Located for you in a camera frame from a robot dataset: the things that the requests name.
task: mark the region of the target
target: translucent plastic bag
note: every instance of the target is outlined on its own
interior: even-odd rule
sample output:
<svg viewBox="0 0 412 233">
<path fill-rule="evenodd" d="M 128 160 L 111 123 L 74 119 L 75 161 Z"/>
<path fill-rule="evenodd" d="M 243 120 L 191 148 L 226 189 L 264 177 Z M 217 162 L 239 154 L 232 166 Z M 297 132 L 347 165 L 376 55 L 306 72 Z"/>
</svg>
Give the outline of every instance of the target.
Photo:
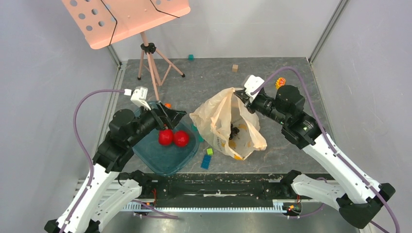
<svg viewBox="0 0 412 233">
<path fill-rule="evenodd" d="M 259 133 L 259 118 L 244 107 L 233 93 L 240 88 L 222 90 L 203 103 L 189 116 L 199 134 L 212 147 L 225 155 L 245 160 L 255 150 L 265 150 L 265 138 Z M 231 127 L 239 133 L 229 140 Z"/>
</svg>

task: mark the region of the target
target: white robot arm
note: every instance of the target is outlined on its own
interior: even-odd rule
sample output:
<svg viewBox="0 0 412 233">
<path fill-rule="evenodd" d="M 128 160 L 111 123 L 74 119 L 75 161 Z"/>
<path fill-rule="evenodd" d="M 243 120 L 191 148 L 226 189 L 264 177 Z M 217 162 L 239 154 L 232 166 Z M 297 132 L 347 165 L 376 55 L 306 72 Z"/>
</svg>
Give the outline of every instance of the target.
<svg viewBox="0 0 412 233">
<path fill-rule="evenodd" d="M 160 102 L 156 103 L 156 108 L 150 107 L 146 102 L 147 88 L 137 87 L 133 93 L 127 91 L 131 101 L 140 107 L 140 115 L 136 117 L 130 109 L 115 112 L 109 123 L 110 130 L 93 157 L 91 183 L 84 182 L 68 209 L 58 219 L 47 222 L 46 232 L 101 232 L 115 214 L 140 196 L 142 188 L 150 181 L 141 171 L 132 172 L 126 183 L 99 205 L 106 189 L 134 155 L 132 147 L 154 129 L 174 129 L 186 114 Z"/>
<path fill-rule="evenodd" d="M 395 193 L 395 189 L 368 176 L 326 134 L 334 150 L 330 148 L 316 120 L 303 111 L 305 99 L 296 87 L 284 85 L 278 89 L 276 98 L 272 98 L 265 94 L 264 89 L 254 93 L 263 83 L 262 78 L 250 75 L 244 82 L 244 89 L 236 91 L 235 95 L 249 112 L 258 111 L 281 124 L 285 138 L 320 163 L 339 184 L 314 180 L 294 170 L 281 182 L 290 185 L 290 192 L 321 201 L 338 210 L 353 226 L 364 228 L 383 206 L 371 186 L 385 201 Z M 363 175 L 369 185 L 355 172 Z"/>
</svg>

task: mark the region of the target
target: red ball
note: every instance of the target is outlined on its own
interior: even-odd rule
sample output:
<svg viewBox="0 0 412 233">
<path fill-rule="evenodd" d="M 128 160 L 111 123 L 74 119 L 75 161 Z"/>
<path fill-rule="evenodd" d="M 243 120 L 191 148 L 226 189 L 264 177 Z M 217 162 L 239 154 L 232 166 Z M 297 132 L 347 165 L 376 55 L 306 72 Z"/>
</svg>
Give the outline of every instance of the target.
<svg viewBox="0 0 412 233">
<path fill-rule="evenodd" d="M 168 146 L 173 142 L 172 130 L 160 130 L 159 131 L 159 144 L 162 146 Z"/>
<path fill-rule="evenodd" d="M 185 147 L 189 143 L 189 134 L 183 130 L 177 131 L 173 136 L 173 142 L 178 147 Z"/>
</svg>

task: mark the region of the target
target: grey tabletop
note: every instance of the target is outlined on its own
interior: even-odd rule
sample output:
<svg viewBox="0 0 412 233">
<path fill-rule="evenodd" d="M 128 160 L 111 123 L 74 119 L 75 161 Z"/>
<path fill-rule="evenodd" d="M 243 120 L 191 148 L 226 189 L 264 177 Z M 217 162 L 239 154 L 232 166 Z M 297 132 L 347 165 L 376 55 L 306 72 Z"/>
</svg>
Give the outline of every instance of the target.
<svg viewBox="0 0 412 233">
<path fill-rule="evenodd" d="M 303 214 L 313 212 L 320 203 L 304 203 Z M 168 213 L 171 219 L 140 219 L 130 212 L 119 212 L 103 233 L 358 233 L 338 211 L 325 206 L 310 217 L 286 220 L 274 213 Z"/>
<path fill-rule="evenodd" d="M 172 69 L 164 84 L 158 87 L 159 96 L 162 102 L 169 102 L 174 109 L 185 110 L 188 113 L 194 112 L 202 103 L 219 91 L 230 87 L 240 87 L 247 75 L 253 74 L 266 79 L 275 70 L 283 66 L 295 67 L 304 77 L 315 110 L 324 127 L 329 131 L 329 123 L 321 96 L 306 58 L 195 58 L 194 61 L 188 61 L 187 59 L 171 59 L 171 61 L 185 73 L 186 77 L 182 78 Z M 155 62 L 160 76 L 163 77 L 168 64 L 161 59 L 155 59 Z M 232 72 L 233 64 L 239 65 L 238 72 Z M 141 81 L 137 80 L 138 66 L 139 60 L 128 61 L 122 88 L 147 87 L 149 89 L 148 100 L 156 100 L 150 73 L 145 68 Z M 293 72 L 285 71 L 278 77 L 284 77 L 287 84 L 297 86 L 304 96 L 303 88 Z M 273 83 L 265 88 L 266 93 L 270 96 L 276 94 L 275 81 L 278 77 L 275 77 Z M 123 108 L 133 111 L 137 109 L 127 96 L 119 96 L 116 110 Z M 304 110 L 312 115 L 307 101 Z M 284 138 L 280 132 L 280 125 L 260 114 L 258 116 L 261 127 L 260 133 L 268 144 L 266 150 L 255 151 L 244 161 L 235 160 L 214 150 L 210 167 L 205 170 L 200 165 L 204 156 L 204 149 L 208 148 L 209 144 L 202 142 L 193 159 L 179 172 L 287 173 L 292 169 L 304 173 L 325 172 L 313 158 Z M 183 120 L 191 124 L 189 116 L 186 115 Z M 131 172 L 136 169 L 143 172 L 152 172 L 137 156 L 134 156 L 128 162 L 124 171 Z"/>
</svg>

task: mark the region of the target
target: music stand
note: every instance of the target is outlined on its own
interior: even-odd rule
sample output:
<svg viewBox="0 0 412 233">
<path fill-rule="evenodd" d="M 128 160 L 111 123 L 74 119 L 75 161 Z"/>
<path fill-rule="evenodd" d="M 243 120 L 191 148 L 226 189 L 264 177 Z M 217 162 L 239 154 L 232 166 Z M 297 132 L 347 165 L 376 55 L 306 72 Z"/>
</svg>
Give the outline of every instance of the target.
<svg viewBox="0 0 412 233">
<path fill-rule="evenodd" d="M 146 54 L 157 100 L 159 95 L 156 83 L 159 86 L 164 83 L 171 67 L 182 77 L 185 76 L 155 48 L 153 43 L 148 42 L 145 31 L 189 13 L 189 0 L 62 0 L 62 2 L 92 49 L 103 48 L 138 33 L 141 35 L 143 44 L 137 79 L 141 79 L 141 69 Z M 153 59 L 154 52 L 169 63 L 162 81 Z"/>
</svg>

